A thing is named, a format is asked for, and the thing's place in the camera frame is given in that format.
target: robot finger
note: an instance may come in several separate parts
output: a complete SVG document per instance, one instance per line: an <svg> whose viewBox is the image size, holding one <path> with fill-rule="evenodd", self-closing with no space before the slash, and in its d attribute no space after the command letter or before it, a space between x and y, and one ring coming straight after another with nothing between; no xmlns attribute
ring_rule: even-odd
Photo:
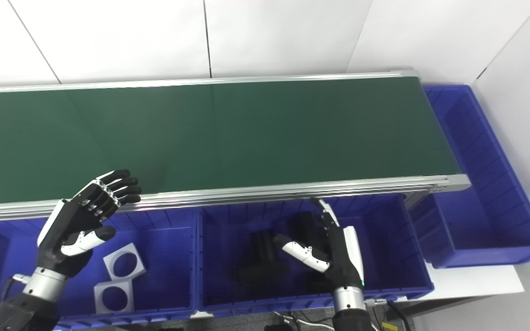
<svg viewBox="0 0 530 331"><path fill-rule="evenodd" d="M116 234L112 226L102 226L95 230L81 231L70 234L61 246L61 253L66 256L75 256L105 243Z"/></svg>
<svg viewBox="0 0 530 331"><path fill-rule="evenodd" d="M118 210L118 208L119 207L117 205L112 203L112 205L109 206L109 208L107 210L101 212L101 215L99 215L99 220L101 222L107 220L108 218L110 218L114 214L114 212L116 212Z"/></svg>
<svg viewBox="0 0 530 331"><path fill-rule="evenodd" d="M126 169L110 171L103 174L96 179L101 180L102 183L109 185L116 180L124 179L130 176L130 171Z"/></svg>
<svg viewBox="0 0 530 331"><path fill-rule="evenodd" d="M109 211L114 206L116 206L116 203L115 203L114 199L108 198L101 205L97 206L97 208L94 211L94 215L95 216L102 216L105 212Z"/></svg>
<svg viewBox="0 0 530 331"><path fill-rule="evenodd" d="M71 200L85 207L91 205L93 201L104 199L105 197L107 197L107 193L103 188L95 184L90 184L81 190L79 194L75 195Z"/></svg>
<svg viewBox="0 0 530 331"><path fill-rule="evenodd" d="M278 249L298 259L300 262L318 272L326 272L330 268L328 256L322 251L308 247L299 241L295 241L283 234L277 234L273 238L273 244Z"/></svg>
<svg viewBox="0 0 530 331"><path fill-rule="evenodd" d="M108 188L112 191L116 191L119 188L122 188L124 186L134 186L137 184L138 184L138 178L129 177L129 178L120 179L120 180L117 180L111 183L110 185L108 185Z"/></svg>
<svg viewBox="0 0 530 331"><path fill-rule="evenodd" d="M142 192L143 189L141 189L140 186L124 186L114 191L114 195L117 198L121 198L129 194L140 194Z"/></svg>
<svg viewBox="0 0 530 331"><path fill-rule="evenodd" d="M91 203L85 205L84 207L86 207L89 211L93 211L101 209L102 205L107 205L108 203L113 203L113 200L109 195L107 195L107 193L103 192L99 195L99 197L92 200Z"/></svg>
<svg viewBox="0 0 530 331"><path fill-rule="evenodd" d="M137 203L137 202L140 202L140 195L129 194L124 197L121 197L119 201L122 205L126 205L126 203Z"/></svg>

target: black cable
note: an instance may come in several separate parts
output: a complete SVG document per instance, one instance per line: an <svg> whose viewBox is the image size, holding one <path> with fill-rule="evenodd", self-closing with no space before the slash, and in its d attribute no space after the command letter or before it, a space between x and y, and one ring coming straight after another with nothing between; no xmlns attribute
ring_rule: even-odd
<svg viewBox="0 0 530 331"><path fill-rule="evenodd" d="M298 331L301 331L301 325L300 325L300 322L298 321L298 318L296 317L296 314L294 314L294 312L290 312L290 316L292 317L292 319L294 319L294 323L296 323L296 329Z"/></svg>
<svg viewBox="0 0 530 331"><path fill-rule="evenodd" d="M377 312L376 312L376 310L375 310L376 307L372 308L372 310L374 310L374 315L375 315L375 317L376 317L377 326L378 326L377 329L378 329L378 330L383 330L383 327L381 326L381 322L379 322L379 318L377 318Z"/></svg>
<svg viewBox="0 0 530 331"><path fill-rule="evenodd" d="M11 289L11 285L15 283L15 279L13 277L9 277L6 280L6 284L4 285L4 290L1 292L1 301L4 301L7 298L7 295L9 294L9 290Z"/></svg>
<svg viewBox="0 0 530 331"><path fill-rule="evenodd" d="M323 318L323 319L319 319L319 320L311 320L310 318L308 318L308 316L305 315L304 312L302 312L301 310L298 310L298 312L300 312L301 316L303 316L303 318L305 319L305 321L307 322L310 322L310 323L322 323L322 322L326 322L328 320L332 320L333 318Z"/></svg>
<svg viewBox="0 0 530 331"><path fill-rule="evenodd" d="M388 301L387 305L389 306L389 308L392 308L392 310L394 310L394 312L396 312L398 316L400 316L402 322L404 322L404 327L406 328L406 331L411 331L410 324L408 324L408 319L406 318L406 315L404 315L404 312L402 312L400 307L398 307L398 304L394 301Z"/></svg>

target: blue storage bin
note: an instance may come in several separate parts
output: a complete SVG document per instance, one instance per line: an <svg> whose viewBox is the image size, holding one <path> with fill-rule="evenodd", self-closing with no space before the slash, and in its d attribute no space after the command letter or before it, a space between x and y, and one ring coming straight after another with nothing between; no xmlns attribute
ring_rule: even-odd
<svg viewBox="0 0 530 331"><path fill-rule="evenodd" d="M410 209L435 268L530 261L530 203L469 86L425 86L472 187L435 193Z"/></svg>
<svg viewBox="0 0 530 331"><path fill-rule="evenodd" d="M362 249L365 296L421 297L433 290L400 194L326 199L341 226L354 226ZM234 280L234 271L253 261L250 234L273 229L288 235L287 220L315 211L307 200L222 205L201 209L198 225L198 310L215 316L332 306L328 293L312 293L311 268L278 251L290 272L259 286Z"/></svg>
<svg viewBox="0 0 530 331"><path fill-rule="evenodd" d="M0 222L0 294L9 276L35 270L36 237L44 222ZM58 328L188 318L194 310L196 222L197 209L126 212L107 220L105 224L118 230L116 236L96 247L89 264L68 282L58 302L63 316ZM132 281L135 312L96 315L93 287L111 280L103 257L129 243L134 243L147 269ZM16 283L9 295L22 289Z"/></svg>

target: black object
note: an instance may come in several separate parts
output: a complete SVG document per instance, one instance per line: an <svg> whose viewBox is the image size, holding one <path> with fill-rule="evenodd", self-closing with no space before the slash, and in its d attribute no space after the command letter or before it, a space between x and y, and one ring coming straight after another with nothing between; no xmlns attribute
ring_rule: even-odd
<svg viewBox="0 0 530 331"><path fill-rule="evenodd" d="M296 241L300 241L306 246L313 249L318 249L327 256L324 260L328 260L330 254L330 247L326 230L316 222L314 214L310 211L300 212L296 216L288 220L288 229L290 236ZM324 274L316 271L308 272L305 275L305 283L308 291L312 293L327 293L333 291L333 286Z"/></svg>
<svg viewBox="0 0 530 331"><path fill-rule="evenodd" d="M316 222L314 214L309 211L300 212L288 220L290 237L295 241L300 241L307 246L330 253L326 231L320 223Z"/></svg>
<svg viewBox="0 0 530 331"><path fill-rule="evenodd" d="M9 294L9 290L11 289L13 283L15 283L15 279L13 279L13 277L9 277L6 280L6 284L4 285L4 290L1 292L0 302L4 301L7 298L7 295Z"/></svg>
<svg viewBox="0 0 530 331"><path fill-rule="evenodd" d="M341 331L370 331L372 320L366 310L345 309L334 315L333 326Z"/></svg>
<svg viewBox="0 0 530 331"><path fill-rule="evenodd" d="M404 326L406 327L406 330L405 331L410 331L410 324L408 324L408 318L406 318L406 315L404 314L404 312L402 312L402 310L400 309L400 307L398 306L397 303L395 303L394 301L388 301L387 302L387 305L389 306L389 308L391 308L394 312L396 312L396 314L398 316L400 316L400 318L402 319L402 322L404 323Z"/></svg>
<svg viewBox="0 0 530 331"><path fill-rule="evenodd" d="M289 324L283 323L277 325L267 325L265 327L265 331L294 331L294 329L292 329Z"/></svg>
<svg viewBox="0 0 530 331"><path fill-rule="evenodd" d="M251 243L256 263L239 268L238 281L254 285L288 272L288 264L277 258L271 230L253 232Z"/></svg>
<svg viewBox="0 0 530 331"><path fill-rule="evenodd" d="M0 304L0 331L50 331L59 319L56 303L25 293Z"/></svg>

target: robotic arm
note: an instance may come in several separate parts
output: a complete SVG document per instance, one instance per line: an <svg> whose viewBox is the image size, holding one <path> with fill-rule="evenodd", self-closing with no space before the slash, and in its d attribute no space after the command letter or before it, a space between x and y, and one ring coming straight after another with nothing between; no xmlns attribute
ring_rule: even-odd
<svg viewBox="0 0 530 331"><path fill-rule="evenodd" d="M328 203L314 198L311 201L322 210L319 220L328 234L330 258L322 251L282 234L276 235L273 241L279 249L324 273L330 280L334 289L333 325L337 331L371 330L371 319L363 298L363 261L355 228L340 228Z"/></svg>
<svg viewBox="0 0 530 331"><path fill-rule="evenodd" d="M56 301L67 281L89 262L92 249L116 233L102 222L120 206L140 201L138 180L128 170L101 175L70 200L57 203L38 235L38 256L22 293L0 304L0 331L50 331L58 323Z"/></svg>

